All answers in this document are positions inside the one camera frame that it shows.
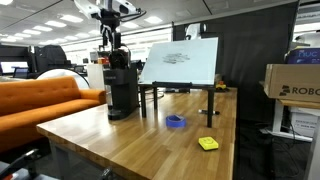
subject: ceiling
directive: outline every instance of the ceiling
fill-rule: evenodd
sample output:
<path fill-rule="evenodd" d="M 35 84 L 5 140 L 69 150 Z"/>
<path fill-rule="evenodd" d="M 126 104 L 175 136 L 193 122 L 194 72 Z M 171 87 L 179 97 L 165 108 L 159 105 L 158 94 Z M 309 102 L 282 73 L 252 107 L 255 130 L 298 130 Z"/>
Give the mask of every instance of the ceiling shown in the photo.
<path fill-rule="evenodd" d="M 202 0 L 129 0 L 135 7 L 147 11 L 147 14 L 134 20 L 139 28 L 148 28 L 161 24 L 170 24 L 189 19 L 210 16 L 210 12 Z M 279 3 L 288 0 L 204 0 L 213 15 L 232 12 L 244 8 L 261 7 L 267 4 Z M 58 18 L 59 15 L 69 14 L 84 19 L 81 23 L 72 23 Z M 144 21 L 149 16 L 157 16 L 163 21 L 154 25 Z M 71 0 L 14 0 L 8 6 L 0 5 L 0 33 L 14 35 L 25 29 L 32 29 L 36 25 L 47 26 L 49 20 L 56 20 L 67 24 L 66 27 L 52 27 L 51 32 L 42 32 L 30 38 L 17 40 L 19 45 L 39 45 L 40 42 L 74 36 L 77 33 L 88 33 L 99 30 L 97 20 L 88 20 L 81 14 Z M 120 27 L 122 32 L 132 29 Z"/>

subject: whiteboard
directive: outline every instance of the whiteboard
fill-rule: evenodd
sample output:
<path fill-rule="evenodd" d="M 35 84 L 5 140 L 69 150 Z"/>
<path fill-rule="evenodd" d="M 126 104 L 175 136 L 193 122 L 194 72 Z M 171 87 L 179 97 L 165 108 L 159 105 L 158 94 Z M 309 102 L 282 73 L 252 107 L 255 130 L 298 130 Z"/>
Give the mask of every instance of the whiteboard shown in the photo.
<path fill-rule="evenodd" d="M 213 85 L 218 38 L 154 44 L 139 84 L 157 82 Z"/>

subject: easel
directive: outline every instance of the easel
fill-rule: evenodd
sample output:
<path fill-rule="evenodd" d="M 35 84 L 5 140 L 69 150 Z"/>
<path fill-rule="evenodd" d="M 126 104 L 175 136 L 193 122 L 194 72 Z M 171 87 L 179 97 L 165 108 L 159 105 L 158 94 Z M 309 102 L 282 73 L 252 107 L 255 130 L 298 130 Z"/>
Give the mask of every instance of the easel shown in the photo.
<path fill-rule="evenodd" d="M 158 87 L 164 88 L 189 88 L 189 89 L 205 89 L 208 91 L 208 113 L 207 113 L 207 127 L 212 128 L 212 115 L 214 105 L 214 85 L 193 85 L 192 83 L 172 83 L 172 82 L 153 82 L 152 84 L 138 84 L 140 87 L 141 97 L 141 111 L 142 117 L 147 117 L 146 111 L 146 89 L 153 88 L 153 106 L 158 109 Z"/>

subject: floor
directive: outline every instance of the floor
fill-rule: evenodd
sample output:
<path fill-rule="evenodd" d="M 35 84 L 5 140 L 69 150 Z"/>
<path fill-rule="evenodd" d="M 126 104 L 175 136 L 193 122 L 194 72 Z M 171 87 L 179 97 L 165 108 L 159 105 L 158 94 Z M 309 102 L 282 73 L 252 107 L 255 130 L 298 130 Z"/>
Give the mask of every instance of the floor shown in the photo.
<path fill-rule="evenodd" d="M 310 143 L 274 138 L 259 129 L 268 124 L 238 121 L 235 146 L 234 180 L 301 180 L 307 163 Z M 23 153 L 38 148 L 42 156 L 36 161 L 37 172 L 56 177 L 47 139 L 30 143 L 8 153 L 0 154 L 0 161 L 11 163 Z M 72 177 L 76 180 L 98 179 L 101 171 L 70 157 Z"/>

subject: black curtain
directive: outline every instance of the black curtain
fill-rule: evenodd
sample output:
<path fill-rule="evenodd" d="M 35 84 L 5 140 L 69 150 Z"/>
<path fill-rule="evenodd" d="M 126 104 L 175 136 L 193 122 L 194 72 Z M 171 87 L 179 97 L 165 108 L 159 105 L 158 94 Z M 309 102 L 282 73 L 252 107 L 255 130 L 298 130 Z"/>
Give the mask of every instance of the black curtain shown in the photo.
<path fill-rule="evenodd" d="M 203 21 L 202 38 L 219 37 L 217 74 L 230 87 L 238 88 L 238 118 L 273 119 L 274 101 L 268 99 L 259 81 L 267 64 L 284 63 L 291 42 L 298 2 Z M 174 27 L 173 40 L 183 40 L 188 24 Z"/>

